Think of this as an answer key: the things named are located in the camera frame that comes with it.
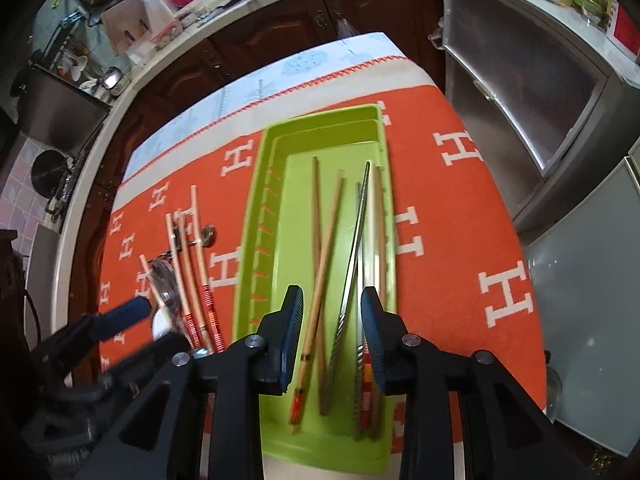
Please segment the large steel spoon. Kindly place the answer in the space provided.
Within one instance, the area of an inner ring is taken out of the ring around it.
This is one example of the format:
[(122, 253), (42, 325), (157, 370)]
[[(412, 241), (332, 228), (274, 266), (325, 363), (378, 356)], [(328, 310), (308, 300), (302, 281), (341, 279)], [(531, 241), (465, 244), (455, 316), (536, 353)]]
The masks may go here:
[(181, 307), (177, 278), (172, 265), (162, 258), (154, 258), (150, 262), (151, 278), (160, 298), (172, 314)]

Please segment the green plastic utensil tray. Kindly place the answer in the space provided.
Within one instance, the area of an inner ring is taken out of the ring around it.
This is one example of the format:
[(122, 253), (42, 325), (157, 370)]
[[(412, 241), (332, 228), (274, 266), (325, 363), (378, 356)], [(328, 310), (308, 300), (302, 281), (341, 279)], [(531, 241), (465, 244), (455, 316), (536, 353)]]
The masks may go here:
[(304, 297), (293, 379), (259, 402), (262, 448), (302, 466), (379, 474), (394, 406), (372, 385), (359, 299), (396, 308), (390, 159), (381, 107), (360, 104), (265, 128), (241, 237), (233, 331)]

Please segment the orange H-pattern table mat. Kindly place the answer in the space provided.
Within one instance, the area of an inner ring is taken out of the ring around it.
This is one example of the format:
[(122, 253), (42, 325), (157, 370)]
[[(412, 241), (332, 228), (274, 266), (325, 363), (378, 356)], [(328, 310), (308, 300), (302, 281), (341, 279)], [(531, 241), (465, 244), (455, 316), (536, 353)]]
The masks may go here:
[(341, 209), (323, 313), (334, 330), (365, 171), (383, 179), (387, 309), (442, 350), (495, 353), (546, 400), (532, 282), (483, 156), (423, 70), (389, 54), (302, 74), (278, 67), (261, 96), (237, 81), (131, 157), (106, 232), (96, 306), (149, 296), (141, 259), (191, 205), (218, 232), (206, 255), (226, 341), (256, 330), (292, 284), (314, 286), (311, 197)]

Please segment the bamboo chopstick red end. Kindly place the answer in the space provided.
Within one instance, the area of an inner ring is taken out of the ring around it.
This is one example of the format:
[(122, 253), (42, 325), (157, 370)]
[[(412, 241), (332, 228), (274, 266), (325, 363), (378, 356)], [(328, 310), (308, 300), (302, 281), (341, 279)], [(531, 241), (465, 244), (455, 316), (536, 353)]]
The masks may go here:
[(181, 274), (180, 264), (179, 264), (179, 255), (177, 250), (174, 222), (172, 222), (171, 214), (165, 214), (165, 223), (166, 223), (166, 230), (167, 230), (172, 266), (174, 267), (178, 293), (180, 297), (183, 324), (184, 326), (186, 326), (186, 332), (189, 335), (192, 347), (200, 348), (202, 343), (201, 337), (194, 323), (194, 318), (190, 309), (188, 296), (186, 296), (186, 290), (184, 289), (184, 284), (183, 284), (183, 279), (182, 279), (182, 274)]
[(200, 211), (198, 210), (198, 188), (195, 184), (190, 187), (191, 209), (193, 229), (196, 245), (196, 264), (198, 265), (198, 277), (201, 282), (203, 310), (207, 323), (209, 337), (212, 338), (216, 353), (224, 352), (226, 345), (222, 336), (218, 315), (215, 309), (214, 297), (209, 288), (209, 276), (205, 265), (204, 235), (202, 234)]
[(314, 357), (314, 344), (316, 343), (318, 317), (319, 312), (321, 311), (324, 292), (326, 291), (326, 277), (328, 276), (331, 249), (337, 225), (338, 212), (340, 211), (344, 180), (344, 171), (340, 170), (337, 173), (328, 226), (326, 227), (326, 232), (323, 235), (320, 268), (318, 275), (314, 279), (314, 294), (312, 295), (312, 303), (306, 326), (303, 350), (300, 354), (298, 377), (293, 393), (290, 416), (288, 416), (288, 432), (290, 434), (296, 434), (303, 419), (306, 395), (308, 394), (308, 387), (312, 372), (312, 358)]
[(180, 209), (176, 211), (176, 221), (181, 245), (181, 265), (184, 273), (184, 279), (186, 280), (186, 289), (188, 290), (189, 294), (190, 308), (194, 317), (194, 322), (196, 328), (198, 329), (198, 334), (200, 335), (203, 346), (209, 352), (214, 352), (213, 341), (209, 336), (204, 313), (201, 307), (200, 293), (198, 292), (198, 288), (196, 287), (193, 274), (189, 252), (189, 241), (186, 237), (186, 222), (184, 221), (184, 214)]
[[(366, 218), (363, 223), (363, 263), (364, 263), (364, 284), (363, 289), (367, 286), (375, 285), (375, 206), (374, 206), (374, 166), (371, 164), (371, 172), (369, 177), (369, 187), (367, 196), (367, 210)], [(371, 365), (371, 352), (366, 333), (364, 332), (364, 326), (362, 321), (363, 335), (364, 335), (364, 353), (363, 353), (363, 388), (362, 388), (362, 400), (363, 400), (363, 413), (360, 417), (363, 433), (369, 437), (371, 436), (371, 418), (373, 413), (373, 393), (375, 392), (373, 383), (373, 372)]]

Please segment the steel range hood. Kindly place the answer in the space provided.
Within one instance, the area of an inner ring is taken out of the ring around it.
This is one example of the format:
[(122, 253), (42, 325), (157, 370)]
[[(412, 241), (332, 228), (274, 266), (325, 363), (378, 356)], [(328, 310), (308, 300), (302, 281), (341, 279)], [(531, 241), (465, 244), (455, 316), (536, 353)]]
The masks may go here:
[(76, 157), (110, 111), (108, 104), (34, 65), (18, 99), (17, 125), (26, 136)]

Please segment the black frying pan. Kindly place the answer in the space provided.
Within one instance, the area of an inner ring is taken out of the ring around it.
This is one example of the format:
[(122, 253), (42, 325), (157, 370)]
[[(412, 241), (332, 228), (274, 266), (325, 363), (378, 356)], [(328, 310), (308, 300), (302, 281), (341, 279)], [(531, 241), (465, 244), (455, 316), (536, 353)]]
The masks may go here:
[(32, 187), (40, 196), (50, 200), (58, 192), (67, 173), (67, 158), (58, 151), (45, 150), (32, 163)]

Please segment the white ceramic soup spoon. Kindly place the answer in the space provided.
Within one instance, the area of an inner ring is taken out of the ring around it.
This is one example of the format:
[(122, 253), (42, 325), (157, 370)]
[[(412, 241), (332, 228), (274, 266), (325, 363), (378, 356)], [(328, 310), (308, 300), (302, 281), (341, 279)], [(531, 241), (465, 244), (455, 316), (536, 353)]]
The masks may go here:
[(157, 340), (172, 331), (172, 317), (166, 308), (157, 308), (151, 318), (152, 339)]

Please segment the blue floral tablecloth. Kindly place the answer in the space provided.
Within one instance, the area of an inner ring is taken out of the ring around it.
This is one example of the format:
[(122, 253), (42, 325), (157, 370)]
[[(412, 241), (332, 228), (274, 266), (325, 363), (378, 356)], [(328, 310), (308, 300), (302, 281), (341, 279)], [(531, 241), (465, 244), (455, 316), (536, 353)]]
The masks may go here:
[(382, 32), (339, 39), (298, 52), (230, 82), (155, 130), (132, 153), (124, 178), (129, 179), (157, 156), (186, 140), (196, 130), (240, 108), (361, 63), (403, 55)]

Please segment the steel chopstick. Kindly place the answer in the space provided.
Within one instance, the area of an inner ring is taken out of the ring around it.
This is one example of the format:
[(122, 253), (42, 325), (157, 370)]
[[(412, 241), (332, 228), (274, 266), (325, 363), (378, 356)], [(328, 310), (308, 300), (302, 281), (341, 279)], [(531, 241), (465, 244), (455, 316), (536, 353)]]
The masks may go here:
[(360, 237), (357, 260), (356, 260), (356, 374), (355, 374), (355, 407), (354, 407), (354, 419), (355, 419), (355, 439), (360, 440), (362, 438), (363, 430), (360, 422), (360, 417), (363, 413), (363, 400), (362, 400), (362, 388), (363, 388), (363, 353), (364, 353), (364, 335), (361, 321), (360, 311), (360, 296), (364, 284), (364, 263), (363, 263), (363, 237)]
[(335, 377), (337, 373), (338, 360), (340, 359), (341, 346), (343, 336), (346, 330), (346, 323), (348, 319), (348, 308), (350, 303), (350, 297), (352, 296), (352, 285), (354, 284), (357, 256), (359, 252), (364, 218), (366, 218), (367, 210), (367, 196), (369, 187), (369, 177), (371, 172), (371, 162), (368, 160), (364, 165), (362, 181), (360, 190), (358, 192), (357, 202), (357, 214), (354, 225), (354, 232), (352, 233), (352, 244), (349, 249), (348, 263), (345, 273), (345, 281), (342, 290), (340, 308), (337, 313), (337, 320), (334, 332), (334, 339), (332, 344), (332, 351), (330, 356), (329, 368), (326, 372), (326, 379), (322, 389), (322, 395), (320, 399), (320, 414), (326, 416), (329, 414), (331, 405), (331, 396), (335, 384)]

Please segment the wooden cutting board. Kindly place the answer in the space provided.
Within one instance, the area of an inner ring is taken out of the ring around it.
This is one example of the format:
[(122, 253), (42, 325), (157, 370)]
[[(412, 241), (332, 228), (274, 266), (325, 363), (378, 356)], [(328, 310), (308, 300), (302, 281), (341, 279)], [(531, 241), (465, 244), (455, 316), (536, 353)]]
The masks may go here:
[(122, 0), (101, 14), (101, 22), (113, 51), (122, 55), (150, 39), (162, 24), (162, 16), (146, 0)]

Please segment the frosted glass cabinet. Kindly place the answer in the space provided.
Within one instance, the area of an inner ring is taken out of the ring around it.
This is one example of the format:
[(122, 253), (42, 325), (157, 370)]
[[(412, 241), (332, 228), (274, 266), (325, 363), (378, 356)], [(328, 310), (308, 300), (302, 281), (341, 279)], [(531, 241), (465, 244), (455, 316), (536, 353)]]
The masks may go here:
[(639, 66), (571, 8), (546, 0), (444, 0), (442, 46), (524, 145), (541, 178), (513, 216), (560, 220), (634, 149)]

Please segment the small long-handled steel spoon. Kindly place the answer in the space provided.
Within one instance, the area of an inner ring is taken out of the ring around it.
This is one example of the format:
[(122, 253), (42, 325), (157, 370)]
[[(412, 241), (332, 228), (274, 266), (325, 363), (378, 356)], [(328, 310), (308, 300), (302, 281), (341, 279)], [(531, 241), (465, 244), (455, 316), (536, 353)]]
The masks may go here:
[[(178, 228), (175, 226), (174, 230), (172, 231), (172, 235), (174, 236), (175, 239), (175, 248), (176, 248), (176, 252), (181, 252), (182, 251), (182, 244), (181, 244), (181, 240), (180, 240), (180, 235), (179, 235), (179, 231)], [(217, 231), (215, 229), (215, 227), (212, 224), (206, 224), (206, 226), (204, 226), (203, 229), (201, 229), (200, 232), (201, 238), (200, 238), (200, 242), (201, 245), (205, 248), (209, 248), (212, 247), (213, 244), (215, 244), (216, 242), (216, 238), (217, 238)], [(171, 250), (168, 249), (166, 250), (166, 252), (162, 252), (160, 255), (157, 256), (157, 258), (159, 259), (170, 259), (171, 258)]]

